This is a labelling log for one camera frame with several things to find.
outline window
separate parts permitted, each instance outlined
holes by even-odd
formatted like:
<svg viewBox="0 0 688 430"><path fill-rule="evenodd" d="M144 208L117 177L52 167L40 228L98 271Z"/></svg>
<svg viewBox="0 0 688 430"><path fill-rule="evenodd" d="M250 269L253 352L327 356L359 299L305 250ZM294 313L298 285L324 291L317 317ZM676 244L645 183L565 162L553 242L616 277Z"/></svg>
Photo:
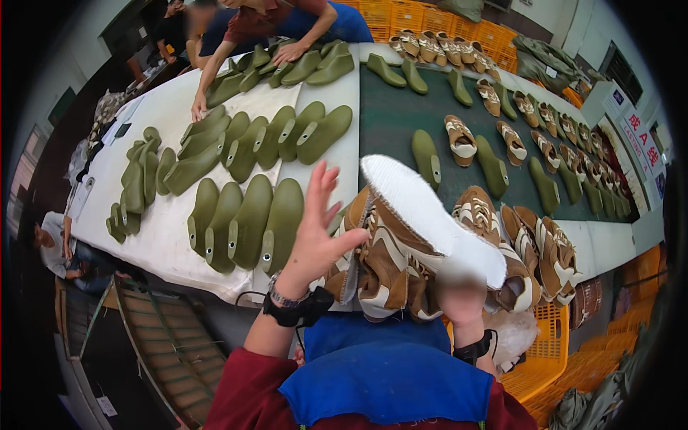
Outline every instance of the window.
<svg viewBox="0 0 688 430"><path fill-rule="evenodd" d="M633 106L638 103L638 100L643 95L643 88L633 70L631 70L631 66L626 61L626 58L623 57L614 42L609 44L607 55L602 62L599 72L605 75L607 79L614 80L623 92L626 93Z"/></svg>

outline paper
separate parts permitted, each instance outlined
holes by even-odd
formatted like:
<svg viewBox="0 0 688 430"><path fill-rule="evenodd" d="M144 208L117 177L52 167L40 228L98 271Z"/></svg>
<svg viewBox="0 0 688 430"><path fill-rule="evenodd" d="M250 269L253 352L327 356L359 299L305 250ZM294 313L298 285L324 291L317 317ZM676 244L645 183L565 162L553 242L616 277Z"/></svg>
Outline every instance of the paper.
<svg viewBox="0 0 688 430"><path fill-rule="evenodd" d="M103 413L105 415L107 415L107 416L117 415L117 411L112 406L112 403L110 403L110 399L108 399L107 396L98 397L96 400L98 401L98 404L100 405L100 410L103 411Z"/></svg>
<svg viewBox="0 0 688 430"><path fill-rule="evenodd" d="M545 73L547 74L547 76L551 78L557 77L557 71L551 68L550 66L547 66L547 69L545 69Z"/></svg>

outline plastic bag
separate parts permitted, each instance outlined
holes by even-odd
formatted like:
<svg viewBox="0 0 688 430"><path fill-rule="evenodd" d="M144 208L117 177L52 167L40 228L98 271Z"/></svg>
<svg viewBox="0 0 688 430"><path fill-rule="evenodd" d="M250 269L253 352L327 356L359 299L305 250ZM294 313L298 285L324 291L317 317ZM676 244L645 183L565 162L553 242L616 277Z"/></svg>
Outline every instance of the plastic bag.
<svg viewBox="0 0 688 430"><path fill-rule="evenodd" d="M87 139L81 140L76 149L72 153L72 158L69 160L67 167L67 175L65 179L69 180L69 184L74 186L76 184L76 176L84 169L86 161L88 160L89 142Z"/></svg>
<svg viewBox="0 0 688 430"><path fill-rule="evenodd" d="M494 315L485 314L482 319L486 329L497 330L497 350L493 361L497 370L502 372L508 371L513 363L517 363L521 354L530 348L540 334L535 316L529 311L510 314L500 310Z"/></svg>

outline person's right hand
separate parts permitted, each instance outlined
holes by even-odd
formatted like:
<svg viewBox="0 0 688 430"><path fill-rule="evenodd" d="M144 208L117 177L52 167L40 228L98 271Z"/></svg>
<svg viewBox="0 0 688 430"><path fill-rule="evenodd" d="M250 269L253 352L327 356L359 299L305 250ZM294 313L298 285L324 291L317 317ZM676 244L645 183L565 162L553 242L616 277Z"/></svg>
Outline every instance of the person's right hand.
<svg viewBox="0 0 688 430"><path fill-rule="evenodd" d="M202 120L203 116L201 112L205 112L206 110L208 109L206 108L205 94L196 94L196 99L193 101L193 105L191 105L191 121L198 122Z"/></svg>

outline metal watch band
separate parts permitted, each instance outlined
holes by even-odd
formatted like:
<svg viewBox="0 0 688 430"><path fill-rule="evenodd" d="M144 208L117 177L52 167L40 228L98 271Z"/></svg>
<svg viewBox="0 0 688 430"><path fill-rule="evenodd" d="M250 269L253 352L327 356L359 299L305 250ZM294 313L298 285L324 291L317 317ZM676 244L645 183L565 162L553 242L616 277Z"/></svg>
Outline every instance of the metal watch band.
<svg viewBox="0 0 688 430"><path fill-rule="evenodd" d="M310 296L310 290L308 290L300 299L287 299L275 290L275 282L281 273L282 271L278 270L273 276L271 276L270 281L268 282L268 296L270 296L273 303L284 308L297 308L299 305L301 305L302 301L306 300Z"/></svg>

